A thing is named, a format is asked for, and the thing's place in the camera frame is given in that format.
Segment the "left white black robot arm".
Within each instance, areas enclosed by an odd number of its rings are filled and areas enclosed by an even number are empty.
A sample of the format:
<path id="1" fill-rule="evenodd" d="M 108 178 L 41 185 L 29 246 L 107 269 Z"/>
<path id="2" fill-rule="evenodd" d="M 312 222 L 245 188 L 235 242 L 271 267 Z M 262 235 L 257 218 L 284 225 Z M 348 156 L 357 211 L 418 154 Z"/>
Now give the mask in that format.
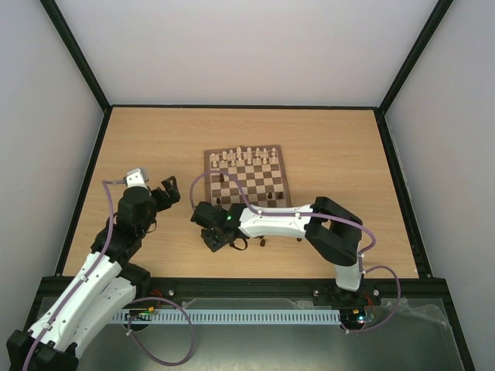
<path id="1" fill-rule="evenodd" d="M 130 259 L 159 212 L 180 200 L 176 178 L 150 189 L 137 168 L 121 179 L 126 189 L 72 281 L 26 331 L 7 343 L 13 370 L 75 370 L 85 350 L 113 315 L 149 289 L 150 273 Z"/>

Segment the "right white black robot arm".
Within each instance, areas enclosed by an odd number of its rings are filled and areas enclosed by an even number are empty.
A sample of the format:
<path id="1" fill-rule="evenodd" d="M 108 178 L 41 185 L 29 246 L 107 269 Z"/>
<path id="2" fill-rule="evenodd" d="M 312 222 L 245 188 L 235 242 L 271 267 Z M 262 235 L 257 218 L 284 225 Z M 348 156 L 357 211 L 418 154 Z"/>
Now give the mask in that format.
<path id="1" fill-rule="evenodd" d="M 247 206 L 234 203 L 229 209 L 199 203 L 191 222 L 201 227 L 201 238 L 216 252 L 259 237 L 291 237 L 307 240 L 334 265 L 339 297 L 348 303 L 364 294 L 358 247 L 363 236 L 362 220 L 331 199 L 319 196 L 314 203 L 286 208 Z"/>

